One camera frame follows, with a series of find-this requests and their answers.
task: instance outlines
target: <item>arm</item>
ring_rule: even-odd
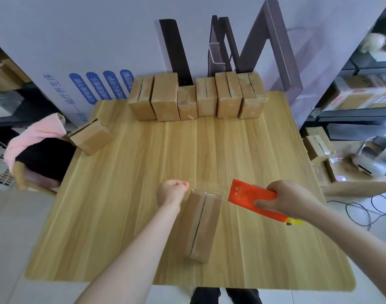
[[[320,203],[311,192],[292,181],[271,183],[273,201],[255,201],[260,209],[309,222],[334,241],[386,297],[386,243]]]
[[[77,299],[77,303],[145,303],[188,182],[168,180],[157,192],[158,212]]]

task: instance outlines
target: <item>hand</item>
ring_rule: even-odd
[[[307,189],[291,180],[278,180],[267,186],[277,193],[272,201],[257,200],[254,205],[262,210],[278,212],[293,219],[309,220],[324,205]]]
[[[180,205],[184,193],[189,189],[189,183],[181,180],[168,180],[162,182],[156,191],[156,202],[158,207],[162,205],[177,203]]]

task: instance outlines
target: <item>forearm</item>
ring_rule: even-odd
[[[178,204],[159,208],[127,249],[94,280],[77,303],[145,303]]]
[[[386,296],[386,243],[327,207],[307,221],[333,240]]]

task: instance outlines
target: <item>person's right arm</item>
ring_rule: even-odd
[[[317,227],[353,260],[386,297],[386,243],[332,211],[293,181],[272,182],[267,189],[276,192],[277,198],[255,201],[256,207],[302,219]]]

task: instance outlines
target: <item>person's left hand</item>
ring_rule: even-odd
[[[171,179],[162,182],[156,191],[156,202],[158,206],[177,203],[180,205],[184,193],[189,189],[187,181]]]

